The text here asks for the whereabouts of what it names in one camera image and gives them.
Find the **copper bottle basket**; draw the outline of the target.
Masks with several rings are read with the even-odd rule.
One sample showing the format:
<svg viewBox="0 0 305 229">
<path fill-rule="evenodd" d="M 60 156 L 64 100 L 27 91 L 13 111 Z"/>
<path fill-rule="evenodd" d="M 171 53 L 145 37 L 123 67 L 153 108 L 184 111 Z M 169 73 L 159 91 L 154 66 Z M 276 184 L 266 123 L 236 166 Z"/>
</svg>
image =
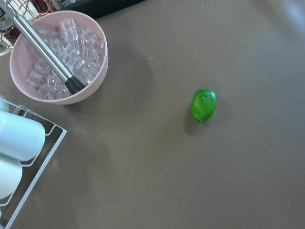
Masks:
<svg viewBox="0 0 305 229">
<path fill-rule="evenodd" d="M 49 0 L 5 0 L 12 11 L 32 22 L 39 17 L 55 11 Z M 0 54 L 10 52 L 20 32 L 14 26 L 12 18 L 0 8 Z"/>
</svg>

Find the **steel muddler black tip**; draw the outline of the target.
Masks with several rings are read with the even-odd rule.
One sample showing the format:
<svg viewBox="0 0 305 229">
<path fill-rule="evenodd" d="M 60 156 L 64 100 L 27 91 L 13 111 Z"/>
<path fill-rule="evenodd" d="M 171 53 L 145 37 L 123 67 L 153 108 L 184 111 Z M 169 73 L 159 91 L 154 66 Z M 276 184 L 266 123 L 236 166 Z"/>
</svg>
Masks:
<svg viewBox="0 0 305 229">
<path fill-rule="evenodd" d="M 3 0 L 0 2 L 0 8 L 8 14 L 14 27 L 17 28 L 61 81 L 64 82 L 71 94 L 76 94 L 85 88 L 85 86 L 65 67 L 62 61 L 47 46 L 22 15 L 15 13 Z"/>
</svg>

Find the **green lime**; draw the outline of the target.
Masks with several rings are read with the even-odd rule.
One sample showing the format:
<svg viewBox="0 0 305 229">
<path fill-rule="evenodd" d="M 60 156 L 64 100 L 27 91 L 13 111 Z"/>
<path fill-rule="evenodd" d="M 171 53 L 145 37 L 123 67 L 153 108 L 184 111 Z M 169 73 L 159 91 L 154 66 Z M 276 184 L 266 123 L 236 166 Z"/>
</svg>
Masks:
<svg viewBox="0 0 305 229">
<path fill-rule="evenodd" d="M 217 105 L 217 96 L 211 89 L 200 89 L 193 95 L 190 112 L 194 120 L 202 123 L 214 113 Z"/>
</svg>

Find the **white cup upper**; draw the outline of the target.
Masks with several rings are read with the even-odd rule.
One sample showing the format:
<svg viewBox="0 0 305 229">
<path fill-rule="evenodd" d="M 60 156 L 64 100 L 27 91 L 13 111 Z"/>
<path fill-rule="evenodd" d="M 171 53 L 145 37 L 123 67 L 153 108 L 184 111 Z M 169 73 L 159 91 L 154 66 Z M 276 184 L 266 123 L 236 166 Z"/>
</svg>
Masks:
<svg viewBox="0 0 305 229">
<path fill-rule="evenodd" d="M 1 111 L 0 152 L 19 161 L 36 157 L 45 142 L 45 129 L 37 121 Z"/>
</svg>

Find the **white cup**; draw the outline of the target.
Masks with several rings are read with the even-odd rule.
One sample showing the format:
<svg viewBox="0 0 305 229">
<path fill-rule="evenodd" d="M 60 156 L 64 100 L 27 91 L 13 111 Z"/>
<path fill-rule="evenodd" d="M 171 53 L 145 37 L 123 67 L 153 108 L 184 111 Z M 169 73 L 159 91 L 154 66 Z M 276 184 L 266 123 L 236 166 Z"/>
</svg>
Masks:
<svg viewBox="0 0 305 229">
<path fill-rule="evenodd" d="M 20 161 L 0 155 L 0 198 L 6 198 L 18 187 L 22 178 Z"/>
<path fill-rule="evenodd" d="M 37 121 L 1 111 L 0 152 L 19 161 L 36 157 L 45 142 L 45 129 Z"/>
</svg>

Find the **pink bowl of ice cubes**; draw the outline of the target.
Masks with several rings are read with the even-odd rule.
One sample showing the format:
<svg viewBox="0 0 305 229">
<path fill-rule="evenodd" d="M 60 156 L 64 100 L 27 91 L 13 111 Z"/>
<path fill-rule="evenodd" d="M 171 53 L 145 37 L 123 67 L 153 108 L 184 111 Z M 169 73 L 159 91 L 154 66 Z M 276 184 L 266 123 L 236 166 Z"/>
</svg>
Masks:
<svg viewBox="0 0 305 229">
<path fill-rule="evenodd" d="M 108 46 L 104 31 L 95 21 L 95 19 L 81 12 L 61 10 L 34 20 L 31 23 L 31 26 L 34 30 L 55 30 L 59 28 L 59 22 L 61 20 L 68 18 L 73 18 L 79 26 L 83 26 L 84 28 L 91 28 L 96 33 L 97 37 L 102 42 L 104 42 L 103 62 L 101 64 L 100 70 L 97 72 L 97 75 L 94 77 L 93 81 L 80 92 L 58 100 L 42 99 L 38 96 L 36 90 L 26 83 L 27 75 L 30 73 L 30 70 L 40 55 L 30 45 L 27 39 L 23 35 L 20 35 L 11 51 L 10 73 L 16 87 L 28 98 L 49 104 L 74 104 L 88 98 L 93 93 L 95 93 L 104 81 L 108 69 Z"/>
</svg>

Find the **white cup lower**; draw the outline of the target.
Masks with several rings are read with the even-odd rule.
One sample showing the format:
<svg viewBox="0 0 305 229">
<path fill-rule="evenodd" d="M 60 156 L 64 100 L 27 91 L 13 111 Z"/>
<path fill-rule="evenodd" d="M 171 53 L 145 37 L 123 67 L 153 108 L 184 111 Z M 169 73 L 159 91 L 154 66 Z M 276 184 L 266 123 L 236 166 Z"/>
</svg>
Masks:
<svg viewBox="0 0 305 229">
<path fill-rule="evenodd" d="M 18 187 L 22 178 L 20 161 L 0 155 L 0 198 L 6 198 Z"/>
</svg>

